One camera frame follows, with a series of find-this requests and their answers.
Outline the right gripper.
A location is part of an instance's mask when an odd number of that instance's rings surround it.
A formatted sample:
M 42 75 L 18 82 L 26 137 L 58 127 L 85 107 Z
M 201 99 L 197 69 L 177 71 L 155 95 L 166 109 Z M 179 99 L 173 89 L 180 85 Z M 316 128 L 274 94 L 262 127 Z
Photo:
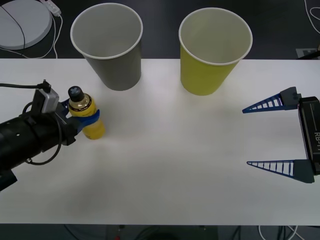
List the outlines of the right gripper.
M 298 108 L 299 121 L 307 159 L 247 161 L 246 164 L 302 183 L 312 184 L 320 174 L 320 101 L 302 97 L 295 86 L 242 110 L 243 114 L 288 111 Z

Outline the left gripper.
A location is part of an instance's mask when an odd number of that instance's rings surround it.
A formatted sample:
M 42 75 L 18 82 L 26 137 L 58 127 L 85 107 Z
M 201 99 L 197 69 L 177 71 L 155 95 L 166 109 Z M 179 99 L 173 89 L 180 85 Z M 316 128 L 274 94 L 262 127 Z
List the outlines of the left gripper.
M 96 110 L 84 116 L 80 111 L 74 111 L 73 116 L 67 117 L 69 113 L 69 99 L 59 103 L 59 110 L 55 116 L 59 122 L 62 133 L 62 145 L 69 146 L 76 141 L 76 136 L 83 132 L 84 135 L 100 135 L 101 121 L 100 111 Z

